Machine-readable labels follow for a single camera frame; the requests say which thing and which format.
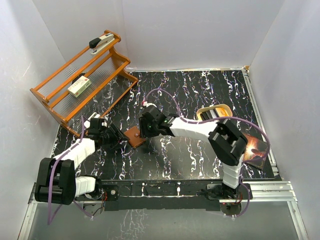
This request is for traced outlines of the brown leather card holder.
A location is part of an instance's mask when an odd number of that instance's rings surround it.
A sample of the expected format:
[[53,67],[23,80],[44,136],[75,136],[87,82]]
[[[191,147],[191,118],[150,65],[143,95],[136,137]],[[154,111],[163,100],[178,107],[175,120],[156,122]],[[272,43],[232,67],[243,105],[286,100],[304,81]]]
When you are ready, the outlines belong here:
[[124,132],[124,135],[128,137],[128,143],[134,149],[146,142],[146,139],[142,138],[140,133],[141,132],[137,126],[133,126]]

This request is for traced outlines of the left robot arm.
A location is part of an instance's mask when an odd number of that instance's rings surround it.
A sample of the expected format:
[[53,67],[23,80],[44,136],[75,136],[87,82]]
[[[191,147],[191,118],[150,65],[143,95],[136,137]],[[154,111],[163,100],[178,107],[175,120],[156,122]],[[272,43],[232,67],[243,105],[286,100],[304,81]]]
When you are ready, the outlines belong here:
[[97,200],[103,195],[103,187],[96,176],[76,176],[77,167],[96,150],[104,147],[116,150],[129,138],[112,122],[94,117],[81,120],[80,138],[69,148],[54,157],[40,161],[34,197],[38,202],[70,205],[73,200],[87,194]]

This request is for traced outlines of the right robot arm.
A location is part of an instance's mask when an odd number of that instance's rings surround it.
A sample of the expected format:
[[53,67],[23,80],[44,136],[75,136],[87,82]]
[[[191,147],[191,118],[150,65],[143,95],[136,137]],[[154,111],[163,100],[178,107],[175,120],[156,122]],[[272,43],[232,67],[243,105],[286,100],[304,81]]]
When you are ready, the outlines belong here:
[[241,169],[248,140],[230,119],[195,121],[174,114],[166,116],[154,104],[146,103],[139,117],[139,128],[142,138],[186,137],[210,144],[223,167],[221,186],[214,187],[213,194],[230,199],[240,194]]

